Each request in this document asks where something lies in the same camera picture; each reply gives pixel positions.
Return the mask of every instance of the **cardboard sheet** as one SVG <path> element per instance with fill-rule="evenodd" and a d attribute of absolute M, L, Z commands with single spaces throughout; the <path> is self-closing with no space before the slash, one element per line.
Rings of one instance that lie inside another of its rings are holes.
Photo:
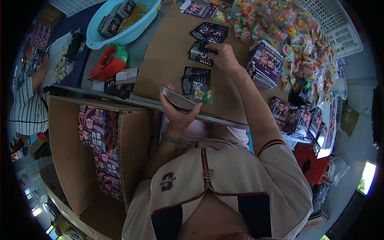
<path fill-rule="evenodd" d="M 195 41 L 189 32 L 203 22 L 218 22 L 183 14 L 179 7 L 180 4 L 172 4 L 155 32 L 137 75 L 134 95 L 159 101 L 160 87 L 170 83 L 175 86 L 178 93 L 182 93 L 180 79 L 186 66 L 209 68 L 212 70 L 210 82 L 216 90 L 215 97 L 212 105 L 203 104 L 201 111 L 218 118 L 246 124 L 241 98 L 232 80 L 215 65 L 210 68 L 188 59 L 188 51 Z M 231 44 L 236 59 L 246 67 L 249 45 L 235 38 L 232 28 L 229 29 L 225 43 Z M 288 100 L 288 94 L 283 92 L 282 86 L 282 82 L 279 81 L 273 89 L 261 87 L 258 89 L 269 105 L 273 96 Z"/>
<path fill-rule="evenodd" d="M 79 104 L 112 111 L 119 116 L 119 170 L 124 204 L 98 189 L 93 148 L 80 143 Z M 148 160 L 152 111 L 107 101 L 51 96 L 49 129 L 53 163 L 64 194 L 74 214 L 106 237 L 121 239 L 126 211 Z"/>

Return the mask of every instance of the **person in striped shirt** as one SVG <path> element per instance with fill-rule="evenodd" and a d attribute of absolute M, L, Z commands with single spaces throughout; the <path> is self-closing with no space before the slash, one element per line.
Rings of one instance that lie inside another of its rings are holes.
<path fill-rule="evenodd" d="M 48 71 L 48 55 L 39 69 L 29 77 L 15 94 L 11 94 L 12 107 L 8 121 L 16 132 L 22 135 L 32 135 L 48 130 L 48 105 L 50 93 L 39 94 L 40 86 Z"/>

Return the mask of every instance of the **wrist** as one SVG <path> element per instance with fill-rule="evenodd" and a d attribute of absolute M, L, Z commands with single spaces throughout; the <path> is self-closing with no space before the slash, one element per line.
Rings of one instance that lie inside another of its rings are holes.
<path fill-rule="evenodd" d="M 171 137 L 171 138 L 174 138 L 174 139 L 180 139 L 181 131 L 179 131 L 179 130 L 174 130 L 174 129 L 171 128 L 171 127 L 167 127 L 166 134 L 167 134 L 169 137 Z"/>

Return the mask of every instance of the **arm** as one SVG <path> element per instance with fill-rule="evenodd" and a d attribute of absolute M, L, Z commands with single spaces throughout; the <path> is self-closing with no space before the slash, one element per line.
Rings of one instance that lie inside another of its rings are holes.
<path fill-rule="evenodd" d="M 270 140 L 279 139 L 282 141 L 281 132 L 271 109 L 245 68 L 236 60 L 232 47 L 228 44 L 218 43 L 210 43 L 206 47 L 217 51 L 217 55 L 209 53 L 208 56 L 221 70 L 228 73 L 240 93 L 255 153 L 259 153 L 263 145 Z"/>
<path fill-rule="evenodd" d="M 172 106 L 172 104 L 165 98 L 162 91 L 160 91 L 160 101 L 164 108 L 164 114 L 169 119 L 169 125 L 165 132 L 166 135 L 174 139 L 180 139 L 181 133 L 189 126 L 189 124 L 195 119 L 196 115 L 200 112 L 202 104 L 199 103 L 189 114 L 184 114 L 178 112 Z M 176 148 L 176 144 L 164 140 L 164 138 L 161 139 L 159 146 L 155 150 L 155 153 L 153 154 L 144 172 L 144 179 L 152 178 L 161 166 L 173 160 Z"/>

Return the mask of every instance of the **hand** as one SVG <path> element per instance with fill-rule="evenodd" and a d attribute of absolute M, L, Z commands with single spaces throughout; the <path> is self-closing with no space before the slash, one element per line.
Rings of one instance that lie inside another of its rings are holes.
<path fill-rule="evenodd" d="M 167 86 L 168 88 L 174 90 L 175 87 L 172 87 L 170 84 Z M 184 131 L 189 124 L 195 119 L 196 115 L 200 112 L 200 107 L 202 103 L 199 103 L 195 109 L 193 109 L 190 113 L 184 114 L 177 111 L 172 104 L 168 101 L 168 99 L 164 96 L 163 91 L 160 91 L 160 101 L 164 108 L 164 114 L 169 119 L 169 125 L 167 130 L 171 130 L 174 132 L 181 133 Z"/>
<path fill-rule="evenodd" d="M 231 74 L 242 68 L 233 53 L 231 45 L 225 43 L 209 43 L 205 48 L 217 52 L 217 54 L 208 53 L 207 56 L 211 58 L 221 70 Z"/>

